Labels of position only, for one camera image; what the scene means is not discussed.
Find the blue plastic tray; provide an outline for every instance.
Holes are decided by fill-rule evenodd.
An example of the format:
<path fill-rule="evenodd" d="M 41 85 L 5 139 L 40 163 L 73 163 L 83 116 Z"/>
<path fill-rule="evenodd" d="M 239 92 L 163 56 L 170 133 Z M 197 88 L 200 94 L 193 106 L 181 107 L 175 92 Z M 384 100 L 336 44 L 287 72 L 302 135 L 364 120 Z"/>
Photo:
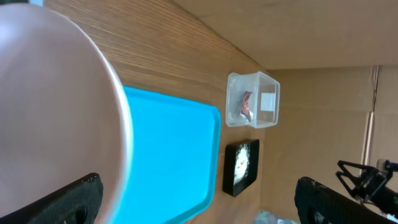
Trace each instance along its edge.
<path fill-rule="evenodd" d="M 133 160 L 113 223 L 181 223 L 206 210 L 216 184 L 221 116 L 214 106 L 124 87 Z"/>

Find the wood grain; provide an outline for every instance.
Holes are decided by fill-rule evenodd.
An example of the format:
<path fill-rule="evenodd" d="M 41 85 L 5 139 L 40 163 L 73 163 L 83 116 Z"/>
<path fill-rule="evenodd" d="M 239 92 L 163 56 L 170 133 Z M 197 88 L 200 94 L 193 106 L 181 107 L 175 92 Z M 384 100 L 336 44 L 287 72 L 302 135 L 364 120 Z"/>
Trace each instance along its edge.
<path fill-rule="evenodd" d="M 228 74 L 263 70 L 170 1 L 48 0 L 45 4 L 94 40 L 123 84 L 215 105 L 223 121 Z M 257 180 L 241 195 L 232 198 L 221 189 L 225 146 L 247 138 L 263 142 L 264 130 L 228 128 L 223 123 L 213 203 L 189 223 L 252 223 L 259 209 L 262 161 Z"/>

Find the clear plastic container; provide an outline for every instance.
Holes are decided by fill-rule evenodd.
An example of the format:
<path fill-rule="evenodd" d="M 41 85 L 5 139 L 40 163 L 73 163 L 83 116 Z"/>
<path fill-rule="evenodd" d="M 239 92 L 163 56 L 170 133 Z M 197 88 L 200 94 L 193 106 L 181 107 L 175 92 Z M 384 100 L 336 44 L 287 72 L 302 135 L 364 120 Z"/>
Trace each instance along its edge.
<path fill-rule="evenodd" d="M 247 91 L 251 92 L 248 99 L 251 119 L 242 113 L 243 98 Z M 279 94 L 279 82 L 262 72 L 247 75 L 229 74 L 226 91 L 226 125 L 254 128 L 276 125 L 279 115 Z"/>

